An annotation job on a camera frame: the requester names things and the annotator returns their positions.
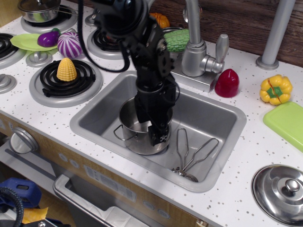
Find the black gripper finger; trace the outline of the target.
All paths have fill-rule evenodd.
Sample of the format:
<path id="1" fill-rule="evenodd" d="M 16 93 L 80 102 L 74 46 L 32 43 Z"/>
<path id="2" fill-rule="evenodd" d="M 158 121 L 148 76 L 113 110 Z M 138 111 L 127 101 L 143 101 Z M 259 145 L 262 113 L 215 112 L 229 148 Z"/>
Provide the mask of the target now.
<path id="1" fill-rule="evenodd" d="M 136 105 L 136 115 L 139 123 L 150 122 L 150 117 L 141 105 Z"/>
<path id="2" fill-rule="evenodd" d="M 170 139 L 170 128 L 167 126 L 164 130 L 158 130 L 154 126 L 148 127 L 148 134 L 152 146 L 168 142 Z"/>

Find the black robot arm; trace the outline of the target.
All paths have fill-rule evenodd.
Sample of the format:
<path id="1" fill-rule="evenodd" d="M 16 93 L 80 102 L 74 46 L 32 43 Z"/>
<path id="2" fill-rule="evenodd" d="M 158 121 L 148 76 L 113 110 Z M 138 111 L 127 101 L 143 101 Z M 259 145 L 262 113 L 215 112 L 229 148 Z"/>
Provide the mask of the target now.
<path id="1" fill-rule="evenodd" d="M 173 60 L 162 29 L 144 0 L 95 0 L 93 5 L 98 10 L 95 24 L 118 41 L 125 61 L 131 58 L 137 71 L 134 103 L 138 121 L 151 123 L 152 145 L 165 142 L 168 112 L 176 103 L 178 85 L 171 74 Z"/>

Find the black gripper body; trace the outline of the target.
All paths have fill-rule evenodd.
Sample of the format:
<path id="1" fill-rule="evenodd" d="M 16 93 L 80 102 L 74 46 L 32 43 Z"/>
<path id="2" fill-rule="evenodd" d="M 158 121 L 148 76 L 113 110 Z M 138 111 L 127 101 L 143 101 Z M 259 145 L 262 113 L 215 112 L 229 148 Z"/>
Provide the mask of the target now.
<path id="1" fill-rule="evenodd" d="M 141 105 L 150 117 L 150 122 L 158 130 L 167 128 L 168 111 L 176 104 L 179 96 L 179 86 L 173 76 L 168 76 L 156 86 L 136 82 L 137 94 L 135 107 Z"/>

